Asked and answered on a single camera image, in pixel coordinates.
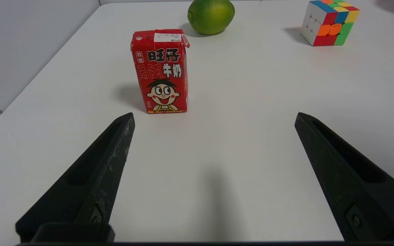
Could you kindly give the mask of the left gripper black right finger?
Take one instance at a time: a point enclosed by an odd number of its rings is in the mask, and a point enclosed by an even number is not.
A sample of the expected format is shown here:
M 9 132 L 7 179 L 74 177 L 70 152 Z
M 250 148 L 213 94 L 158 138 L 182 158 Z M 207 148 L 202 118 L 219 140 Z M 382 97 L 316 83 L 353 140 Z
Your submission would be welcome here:
M 317 118 L 294 127 L 344 240 L 394 241 L 394 178 Z

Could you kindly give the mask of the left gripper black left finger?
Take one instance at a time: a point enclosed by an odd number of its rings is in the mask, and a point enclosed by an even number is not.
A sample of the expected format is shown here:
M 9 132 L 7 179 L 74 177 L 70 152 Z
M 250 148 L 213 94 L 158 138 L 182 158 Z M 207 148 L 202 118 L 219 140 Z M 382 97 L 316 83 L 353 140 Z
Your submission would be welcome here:
M 16 222 L 21 243 L 109 243 L 109 225 L 135 130 L 116 118 Z

